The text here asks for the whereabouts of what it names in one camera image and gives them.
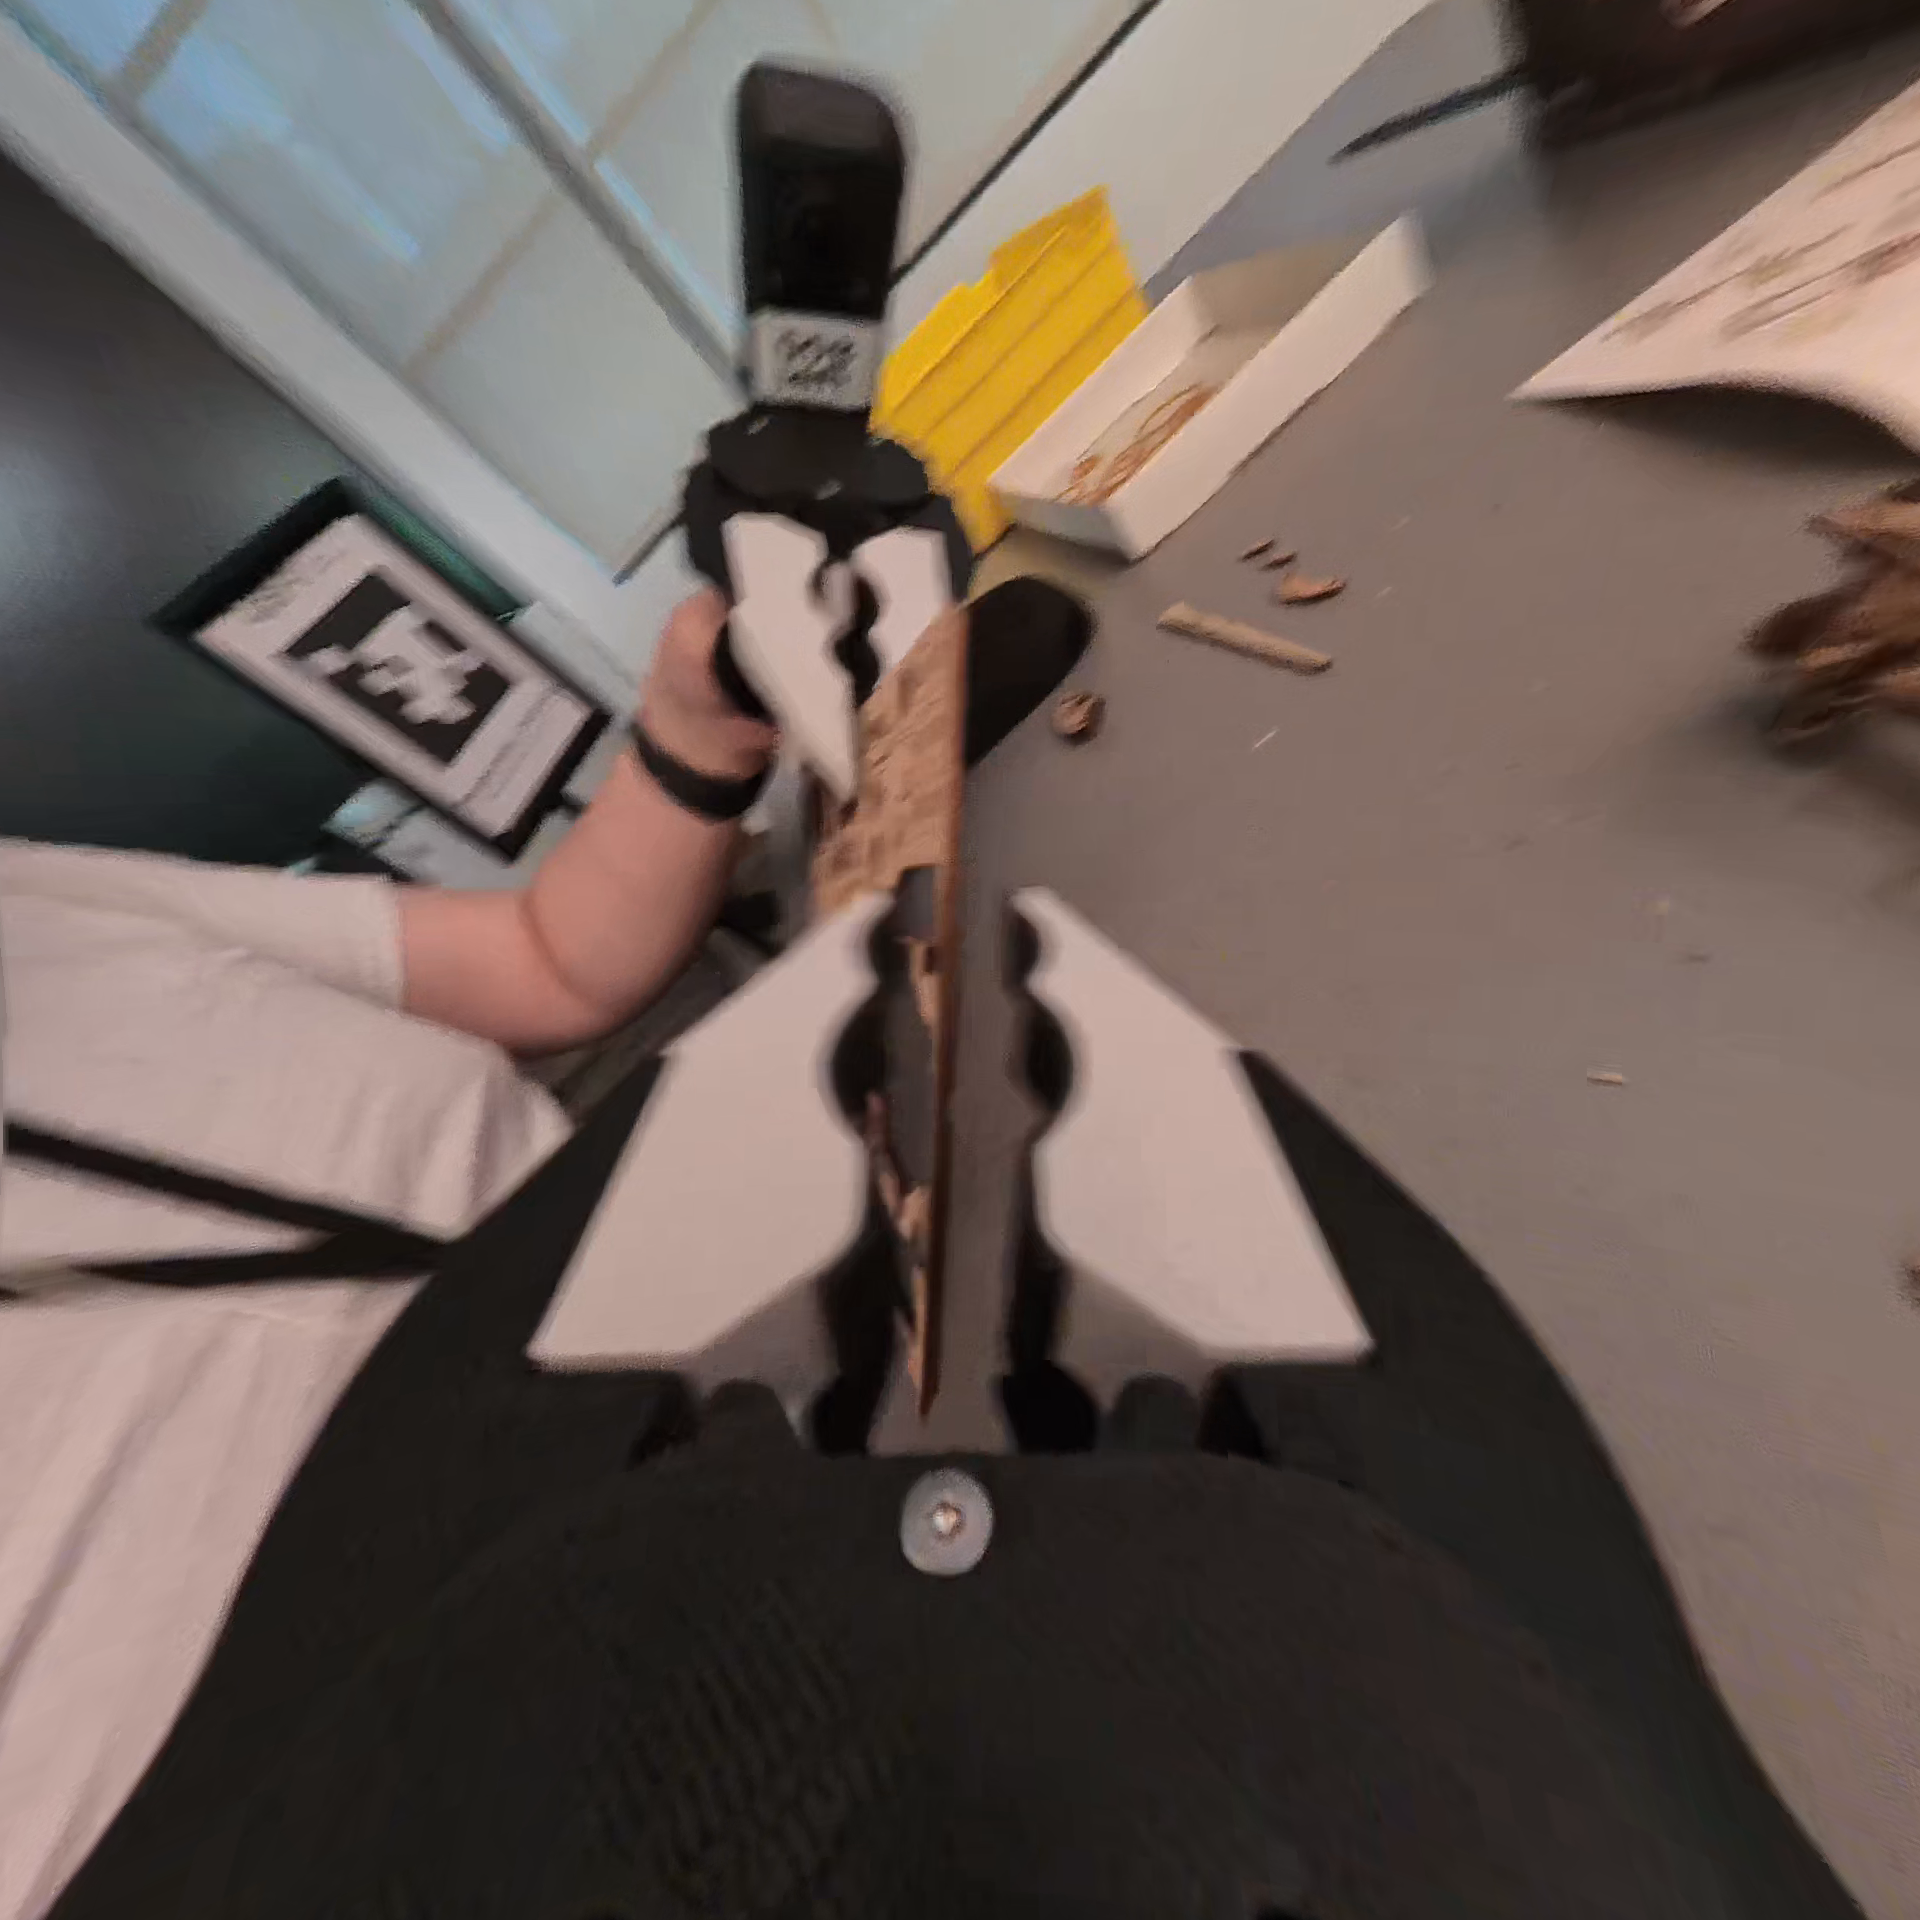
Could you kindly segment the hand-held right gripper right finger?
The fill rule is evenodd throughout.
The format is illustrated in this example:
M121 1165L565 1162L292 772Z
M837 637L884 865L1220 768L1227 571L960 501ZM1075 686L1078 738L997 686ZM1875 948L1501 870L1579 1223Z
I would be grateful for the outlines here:
M1075 910L1007 899L1039 1104L1004 1320L1016 1445L1091 1445L1141 1382L1348 1369L1376 1337L1257 1095L1257 1059Z

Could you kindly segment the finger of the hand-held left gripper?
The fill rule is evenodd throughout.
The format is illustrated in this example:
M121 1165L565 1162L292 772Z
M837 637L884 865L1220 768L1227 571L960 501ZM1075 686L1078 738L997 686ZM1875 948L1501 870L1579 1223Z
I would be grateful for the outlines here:
M859 788L857 683L838 657L851 577L829 542L787 516L730 516L732 657L832 802Z
M851 699L859 710L962 588L966 571L954 571L954 546L937 527L897 527L851 547Z

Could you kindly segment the laser-cut wooden sheet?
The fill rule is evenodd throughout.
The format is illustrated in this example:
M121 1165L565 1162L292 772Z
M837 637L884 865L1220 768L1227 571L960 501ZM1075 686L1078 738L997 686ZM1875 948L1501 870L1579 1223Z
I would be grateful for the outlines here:
M867 1087L851 1116L868 1148L897 1269L897 1353L925 1420L942 1393L954 1095L962 959L966 615L929 632L857 710L857 796L812 788L808 923L878 899L868 954L878 993L857 1020Z

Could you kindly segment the long curved wooden model part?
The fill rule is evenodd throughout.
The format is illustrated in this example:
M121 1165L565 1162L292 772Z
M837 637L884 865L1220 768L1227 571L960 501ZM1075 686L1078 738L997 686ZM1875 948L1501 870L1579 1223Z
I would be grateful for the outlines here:
M1237 620L1237 616L1199 612L1195 603L1166 606L1157 616L1157 629L1235 653L1241 661L1260 661L1260 662L1270 662L1276 668L1311 677L1311 679L1334 668L1334 657L1327 657L1306 642L1288 640L1280 632L1267 632L1264 628Z

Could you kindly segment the person's left forearm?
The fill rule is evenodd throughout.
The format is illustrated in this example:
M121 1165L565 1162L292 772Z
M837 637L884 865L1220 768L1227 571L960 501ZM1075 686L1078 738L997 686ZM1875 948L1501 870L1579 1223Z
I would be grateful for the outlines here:
M703 948L737 850L737 818L694 813L623 753L518 892L395 892L400 1006L516 1054L608 1038Z

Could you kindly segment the person's left hand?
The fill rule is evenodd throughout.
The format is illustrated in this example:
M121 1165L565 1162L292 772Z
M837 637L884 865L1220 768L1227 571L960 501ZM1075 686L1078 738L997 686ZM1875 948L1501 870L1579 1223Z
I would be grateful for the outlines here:
M708 779L764 776L777 727L745 714L716 679L730 616L720 588L688 590L665 616L639 693L637 722L674 762Z

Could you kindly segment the black ribbed wrist rest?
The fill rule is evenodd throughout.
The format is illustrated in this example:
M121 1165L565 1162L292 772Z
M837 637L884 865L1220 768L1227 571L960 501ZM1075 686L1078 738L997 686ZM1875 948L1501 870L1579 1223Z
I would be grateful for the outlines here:
M1094 612L1075 590L1023 576L998 581L966 616L962 768L980 768L1016 727L1056 703L1094 637Z

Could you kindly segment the yellow plastic bin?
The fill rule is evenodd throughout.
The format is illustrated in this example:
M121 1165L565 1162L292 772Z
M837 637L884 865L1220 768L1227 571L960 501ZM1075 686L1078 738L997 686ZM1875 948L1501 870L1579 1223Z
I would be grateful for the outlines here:
M874 427L906 445L983 554L993 476L1151 316L1104 186L1007 238L884 359Z

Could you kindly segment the pile of rubber bands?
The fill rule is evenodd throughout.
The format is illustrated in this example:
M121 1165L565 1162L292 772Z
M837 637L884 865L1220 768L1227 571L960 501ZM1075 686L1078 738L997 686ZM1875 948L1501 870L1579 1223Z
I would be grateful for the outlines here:
M1101 445L1088 447L1067 471L1059 503L1104 507L1127 491L1142 466L1151 466L1169 442L1176 442L1191 419L1199 419L1217 395L1214 382L1187 382L1181 387L1141 403L1132 423L1120 436L1120 420Z

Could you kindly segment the white cardboard tray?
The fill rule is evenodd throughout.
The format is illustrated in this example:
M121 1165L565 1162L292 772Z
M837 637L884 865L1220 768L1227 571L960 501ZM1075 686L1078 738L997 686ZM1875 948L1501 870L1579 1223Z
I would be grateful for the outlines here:
M1187 276L997 471L1009 522L1120 560L1181 528L1267 442L1340 382L1427 294L1413 211L1376 234L1260 250ZM1059 503L1075 460L1141 403L1214 382L1212 405L1104 507Z

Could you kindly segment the black framed marker sign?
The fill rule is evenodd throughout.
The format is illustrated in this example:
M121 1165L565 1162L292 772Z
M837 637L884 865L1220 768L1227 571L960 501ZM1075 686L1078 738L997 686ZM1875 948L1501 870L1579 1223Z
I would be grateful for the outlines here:
M176 588L150 622L489 857L563 811L616 713L496 616L373 486L331 476Z

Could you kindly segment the person's white shirt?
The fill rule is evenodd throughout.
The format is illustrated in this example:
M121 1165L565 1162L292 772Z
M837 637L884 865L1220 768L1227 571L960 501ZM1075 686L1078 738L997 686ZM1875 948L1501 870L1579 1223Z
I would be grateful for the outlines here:
M428 1236L567 1137L501 1044L402 1009L391 883L18 839L4 1116ZM42 1916L129 1802L416 1293L104 1267L317 1245L4 1148L4 1916Z

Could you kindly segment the black table slot cover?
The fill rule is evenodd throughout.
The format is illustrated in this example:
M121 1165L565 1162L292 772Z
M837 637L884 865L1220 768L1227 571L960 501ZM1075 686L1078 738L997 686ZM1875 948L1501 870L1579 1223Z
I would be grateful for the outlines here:
M1346 141L1341 148L1334 151L1330 168L1340 168L1340 163L1362 158L1362 154L1376 154L1382 148L1391 148L1391 144L1413 138L1422 131L1434 131L1439 125L1451 125L1451 121L1466 117L1474 111L1484 111L1490 104L1508 102L1508 98L1530 90L1530 85L1533 85L1533 78L1526 70L1501 70L1491 78L1464 85L1464 87L1446 90L1434 102L1424 102L1416 107L1391 115L1368 131L1360 131L1352 141Z

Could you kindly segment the wooden gear assembly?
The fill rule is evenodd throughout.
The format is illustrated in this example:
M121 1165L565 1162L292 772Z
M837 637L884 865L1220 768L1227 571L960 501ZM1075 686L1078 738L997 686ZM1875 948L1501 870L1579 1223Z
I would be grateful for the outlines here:
M1773 703L1762 735L1810 748L1869 717L1918 724L1918 481L1822 510L1810 531L1836 552L1836 585L1743 640Z

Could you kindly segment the large dark wall screen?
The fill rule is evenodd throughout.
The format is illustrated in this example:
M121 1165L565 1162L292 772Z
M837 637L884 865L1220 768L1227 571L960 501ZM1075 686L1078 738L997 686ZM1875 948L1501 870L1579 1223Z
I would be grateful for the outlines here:
M361 763L153 612L341 451L4 159L4 835L295 865Z

